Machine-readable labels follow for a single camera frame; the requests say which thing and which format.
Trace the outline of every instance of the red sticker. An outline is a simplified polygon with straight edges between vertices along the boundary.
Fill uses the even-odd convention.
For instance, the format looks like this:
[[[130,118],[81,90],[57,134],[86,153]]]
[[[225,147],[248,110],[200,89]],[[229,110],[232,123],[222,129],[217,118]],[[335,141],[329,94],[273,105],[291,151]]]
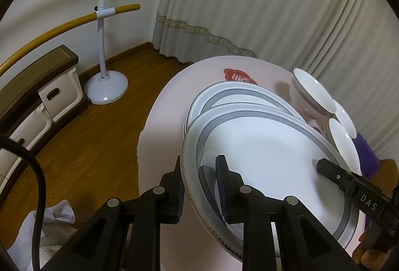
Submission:
[[[258,85],[249,75],[242,70],[226,68],[224,70],[226,81],[247,82]]]

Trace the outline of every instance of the curtain trim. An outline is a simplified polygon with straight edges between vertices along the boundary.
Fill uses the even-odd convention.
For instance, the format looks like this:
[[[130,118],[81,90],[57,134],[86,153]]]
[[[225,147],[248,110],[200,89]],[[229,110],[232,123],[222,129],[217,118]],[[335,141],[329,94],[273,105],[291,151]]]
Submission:
[[[156,15],[156,21],[170,28],[183,29],[184,32],[189,34],[200,34],[205,37],[207,42],[223,46],[233,55],[258,58],[253,51],[237,47],[229,39],[212,34],[203,26],[192,26],[186,21],[172,20],[164,15],[159,15],[159,13]]]

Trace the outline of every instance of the white bowl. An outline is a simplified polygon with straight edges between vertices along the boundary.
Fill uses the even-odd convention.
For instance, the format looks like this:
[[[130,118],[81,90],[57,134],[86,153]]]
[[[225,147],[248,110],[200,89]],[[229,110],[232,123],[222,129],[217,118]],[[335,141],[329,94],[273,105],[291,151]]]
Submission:
[[[338,102],[336,102],[336,100],[334,100],[334,103],[337,107],[335,118],[340,122],[340,124],[342,124],[342,126],[345,128],[346,132],[351,138],[356,138],[358,134],[349,114],[347,114],[345,109]]]
[[[358,152],[342,124],[331,118],[328,121],[324,136],[338,150],[349,169],[358,175],[362,175]]]
[[[334,100],[322,84],[299,68],[294,69],[290,98],[294,109],[315,120],[337,111]]]

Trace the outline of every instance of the white round base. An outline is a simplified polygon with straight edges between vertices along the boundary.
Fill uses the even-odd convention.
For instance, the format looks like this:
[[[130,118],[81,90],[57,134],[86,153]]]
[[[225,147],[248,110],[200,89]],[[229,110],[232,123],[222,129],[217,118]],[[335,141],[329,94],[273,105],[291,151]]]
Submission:
[[[97,73],[85,85],[85,94],[93,104],[108,104],[119,100],[126,93],[128,80],[125,75],[108,70],[107,76],[101,78]]]

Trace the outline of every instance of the table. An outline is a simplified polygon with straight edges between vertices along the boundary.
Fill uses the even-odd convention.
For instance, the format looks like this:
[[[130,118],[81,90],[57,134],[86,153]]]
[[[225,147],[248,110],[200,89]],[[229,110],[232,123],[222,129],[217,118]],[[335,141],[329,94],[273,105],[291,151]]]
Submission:
[[[292,74],[269,62],[250,57],[219,56],[197,62],[170,80],[155,101],[140,134],[139,192],[157,186],[174,169],[180,155],[183,125],[195,97],[204,88],[224,80],[244,80],[262,86],[289,102]],[[359,244],[365,215],[360,212],[349,254]],[[208,234],[186,197],[178,225],[161,225],[161,262],[167,271],[239,271],[241,262]]]

